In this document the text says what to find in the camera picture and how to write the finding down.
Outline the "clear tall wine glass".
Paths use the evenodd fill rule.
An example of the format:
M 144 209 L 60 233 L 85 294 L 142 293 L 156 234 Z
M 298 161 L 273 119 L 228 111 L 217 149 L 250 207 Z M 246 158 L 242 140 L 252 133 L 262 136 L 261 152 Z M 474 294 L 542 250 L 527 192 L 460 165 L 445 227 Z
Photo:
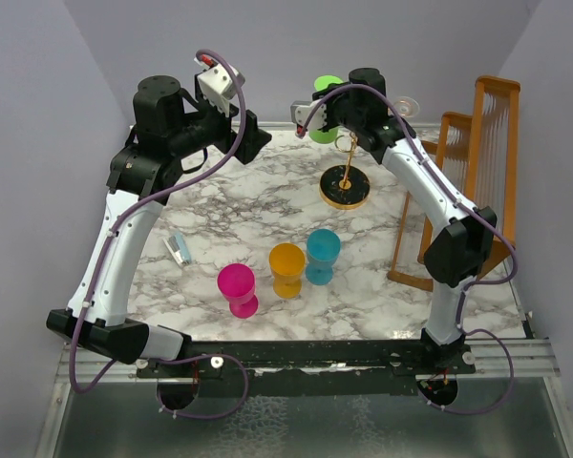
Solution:
M 398 97 L 394 103 L 398 113 L 404 118 L 412 118 L 418 115 L 420 106 L 416 100 L 408 96 Z

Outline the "green plastic goblet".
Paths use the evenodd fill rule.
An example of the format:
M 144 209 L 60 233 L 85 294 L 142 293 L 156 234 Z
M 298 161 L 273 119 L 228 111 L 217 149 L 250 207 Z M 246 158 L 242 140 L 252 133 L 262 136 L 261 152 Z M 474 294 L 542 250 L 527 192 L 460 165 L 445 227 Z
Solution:
M 335 75 L 327 74 L 319 76 L 314 81 L 314 89 L 316 92 L 327 89 L 331 84 L 340 84 L 343 80 Z M 308 136 L 310 139 L 319 144 L 330 144 L 338 137 L 338 128 L 331 128 L 323 131 L 321 129 L 321 118 L 326 113 L 326 106 L 322 105 L 314 115 L 312 121 L 308 125 Z

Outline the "orange plastic goblet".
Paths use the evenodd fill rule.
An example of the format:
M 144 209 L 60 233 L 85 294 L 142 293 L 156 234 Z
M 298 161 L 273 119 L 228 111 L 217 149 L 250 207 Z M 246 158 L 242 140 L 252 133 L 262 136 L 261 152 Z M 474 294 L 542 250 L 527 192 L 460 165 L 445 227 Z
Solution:
M 302 289 L 302 273 L 306 267 L 304 252 L 293 243 L 280 243 L 269 253 L 273 290 L 282 299 L 292 299 Z

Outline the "blue plastic goblet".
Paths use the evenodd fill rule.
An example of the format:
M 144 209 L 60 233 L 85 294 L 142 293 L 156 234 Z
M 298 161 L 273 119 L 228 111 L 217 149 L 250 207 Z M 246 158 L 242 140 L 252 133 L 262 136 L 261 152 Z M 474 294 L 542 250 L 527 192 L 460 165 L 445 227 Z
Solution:
M 341 251 L 341 240 L 329 229 L 314 230 L 307 240 L 307 280 L 314 285 L 326 285 L 333 278 L 333 265 Z

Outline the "pink plastic goblet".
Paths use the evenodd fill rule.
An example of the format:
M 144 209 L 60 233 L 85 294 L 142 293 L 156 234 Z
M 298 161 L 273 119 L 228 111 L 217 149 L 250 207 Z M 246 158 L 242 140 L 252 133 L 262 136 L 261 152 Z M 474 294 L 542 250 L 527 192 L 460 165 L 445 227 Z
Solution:
M 259 301 L 256 296 L 256 278 L 247 265 L 227 265 L 219 273 L 217 285 L 236 318 L 248 319 L 257 312 Z

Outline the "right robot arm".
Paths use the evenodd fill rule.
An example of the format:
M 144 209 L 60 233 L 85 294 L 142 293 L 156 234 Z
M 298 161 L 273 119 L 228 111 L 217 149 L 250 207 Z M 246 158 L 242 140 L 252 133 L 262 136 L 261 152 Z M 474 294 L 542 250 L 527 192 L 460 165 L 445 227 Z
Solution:
M 462 311 L 469 287 L 490 255 L 497 216 L 462 195 L 425 152 L 414 129 L 389 102 L 374 68 L 356 69 L 347 83 L 314 95 L 324 107 L 323 129 L 344 127 L 359 146 L 393 173 L 432 224 L 424 265 L 434 287 L 422 329 L 419 361 L 429 372 L 450 366 L 464 344 Z

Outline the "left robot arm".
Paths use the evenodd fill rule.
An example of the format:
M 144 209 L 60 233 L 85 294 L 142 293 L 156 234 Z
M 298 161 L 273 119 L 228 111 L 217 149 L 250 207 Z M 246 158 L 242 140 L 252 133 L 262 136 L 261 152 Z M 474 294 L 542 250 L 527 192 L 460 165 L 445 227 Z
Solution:
M 192 363 L 189 336 L 131 320 L 127 304 L 142 249 L 173 186 L 181 162 L 209 146 L 251 162 L 271 135 L 249 110 L 230 103 L 244 77 L 199 73 L 190 94 L 167 75 L 138 83 L 135 124 L 110 165 L 104 220 L 80 286 L 63 309 L 49 313 L 48 329 L 74 345 L 131 364 L 159 359 L 167 374 L 185 374 Z

